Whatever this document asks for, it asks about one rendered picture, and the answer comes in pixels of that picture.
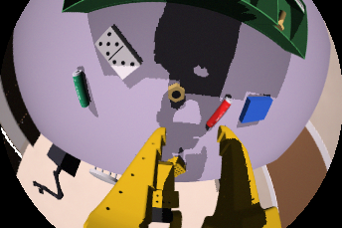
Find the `green battery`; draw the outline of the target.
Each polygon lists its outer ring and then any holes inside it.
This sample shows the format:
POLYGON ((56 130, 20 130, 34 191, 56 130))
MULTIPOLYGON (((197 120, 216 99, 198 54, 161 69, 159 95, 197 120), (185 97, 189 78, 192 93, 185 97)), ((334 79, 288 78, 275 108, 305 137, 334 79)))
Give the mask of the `green battery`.
POLYGON ((89 106, 89 99, 86 92, 86 85, 84 81, 83 71, 76 70, 73 72, 73 79, 76 87, 76 91, 81 103, 82 108, 89 106))

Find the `white domino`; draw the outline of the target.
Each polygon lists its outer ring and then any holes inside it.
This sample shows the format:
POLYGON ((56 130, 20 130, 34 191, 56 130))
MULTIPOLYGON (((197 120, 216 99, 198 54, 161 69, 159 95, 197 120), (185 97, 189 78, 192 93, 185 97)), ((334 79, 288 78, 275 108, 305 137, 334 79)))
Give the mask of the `white domino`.
POLYGON ((122 79, 142 65, 114 26, 110 26, 95 45, 122 79))

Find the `red aaa battery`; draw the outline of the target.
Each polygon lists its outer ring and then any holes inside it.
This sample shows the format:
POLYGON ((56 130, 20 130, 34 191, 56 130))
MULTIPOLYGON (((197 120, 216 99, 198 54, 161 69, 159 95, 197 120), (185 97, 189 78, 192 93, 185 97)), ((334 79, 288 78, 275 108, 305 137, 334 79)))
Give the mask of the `red aaa battery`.
POLYGON ((232 103, 233 101, 230 98, 226 97, 221 103, 221 105, 217 108, 217 110, 213 113, 213 115, 207 121, 207 126, 213 127, 232 103))

